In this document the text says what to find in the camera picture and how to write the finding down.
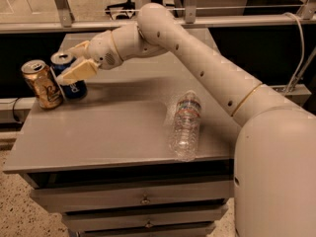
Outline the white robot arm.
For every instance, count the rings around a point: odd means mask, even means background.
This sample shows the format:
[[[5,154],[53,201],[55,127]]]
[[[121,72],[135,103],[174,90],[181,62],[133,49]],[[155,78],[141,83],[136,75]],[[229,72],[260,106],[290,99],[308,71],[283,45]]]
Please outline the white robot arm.
[[[240,125],[234,154],[236,237],[316,237],[316,118],[189,34],[162,5],[75,47],[72,84],[133,57],[172,52]]]

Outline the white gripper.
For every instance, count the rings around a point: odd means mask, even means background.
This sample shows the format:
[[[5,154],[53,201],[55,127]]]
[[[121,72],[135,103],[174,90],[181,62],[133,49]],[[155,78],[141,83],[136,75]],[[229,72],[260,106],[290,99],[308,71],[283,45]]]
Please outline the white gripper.
[[[68,52],[76,58],[91,57],[92,59],[76,60],[62,71],[56,77],[56,82],[62,86],[74,84],[95,76],[98,72],[99,64],[100,68],[104,70],[111,70],[122,65],[122,59],[117,51],[111,31],[97,34],[90,41],[84,40],[69,48]]]

